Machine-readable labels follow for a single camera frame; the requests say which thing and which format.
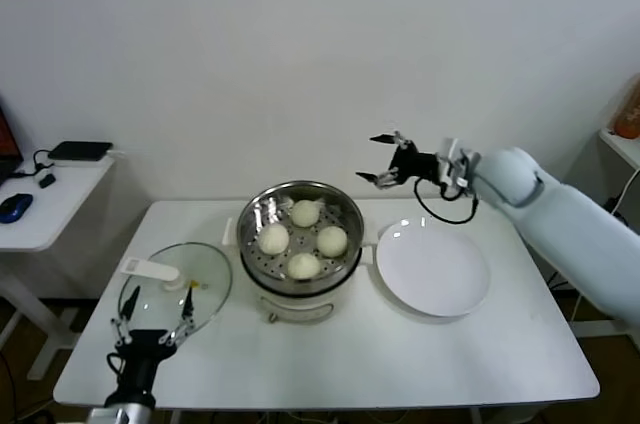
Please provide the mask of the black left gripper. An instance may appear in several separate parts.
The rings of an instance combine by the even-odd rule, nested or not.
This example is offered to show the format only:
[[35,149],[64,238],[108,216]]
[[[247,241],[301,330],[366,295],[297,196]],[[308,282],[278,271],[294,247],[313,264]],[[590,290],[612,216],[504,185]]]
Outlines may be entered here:
[[195,331],[192,291],[189,287],[179,324],[166,333],[164,330],[151,329],[133,330],[130,333],[129,323],[140,287],[136,286],[124,301],[118,315],[110,320],[116,346],[115,351],[106,356],[106,360],[116,375],[117,387],[106,398],[106,404],[156,403],[152,390],[160,363],[176,353],[175,344],[182,344]]

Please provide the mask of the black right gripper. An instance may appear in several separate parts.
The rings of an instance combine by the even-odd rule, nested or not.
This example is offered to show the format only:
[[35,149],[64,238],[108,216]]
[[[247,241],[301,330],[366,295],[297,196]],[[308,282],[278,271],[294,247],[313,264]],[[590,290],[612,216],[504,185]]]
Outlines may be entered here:
[[420,152],[412,140],[404,137],[399,131],[392,134],[379,134],[369,138],[370,141],[397,146],[389,169],[373,174],[356,172],[356,175],[377,189],[389,189],[399,185],[398,179],[411,177],[421,179],[438,179],[439,160],[436,154]]

